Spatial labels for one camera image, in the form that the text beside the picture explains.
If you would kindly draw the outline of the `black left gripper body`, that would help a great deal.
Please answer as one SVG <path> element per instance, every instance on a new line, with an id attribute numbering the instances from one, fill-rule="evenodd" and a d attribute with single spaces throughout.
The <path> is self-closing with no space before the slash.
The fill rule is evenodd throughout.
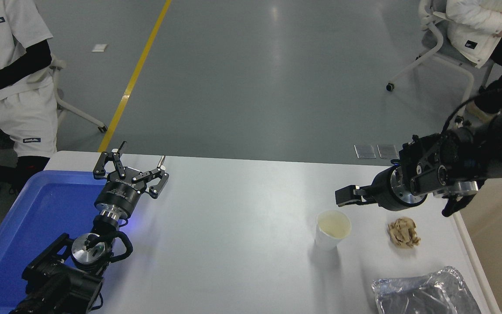
<path id="1" fill-rule="evenodd" d="M 131 216 L 147 188 L 147 183 L 132 182 L 132 177 L 121 179 L 117 173 L 107 176 L 106 184 L 94 202 L 94 207 L 103 209 L 104 205 L 113 205 L 122 210 L 123 216 Z"/>

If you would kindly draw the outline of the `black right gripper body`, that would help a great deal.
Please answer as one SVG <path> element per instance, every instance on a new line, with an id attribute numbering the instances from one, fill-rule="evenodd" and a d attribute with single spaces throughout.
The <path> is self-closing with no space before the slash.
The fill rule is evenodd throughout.
<path id="1" fill-rule="evenodd" d="M 407 204 L 399 199 L 392 190 L 391 177 L 398 167 L 390 167 L 375 176 L 371 183 L 371 197 L 380 207 L 389 211 L 402 211 Z"/>

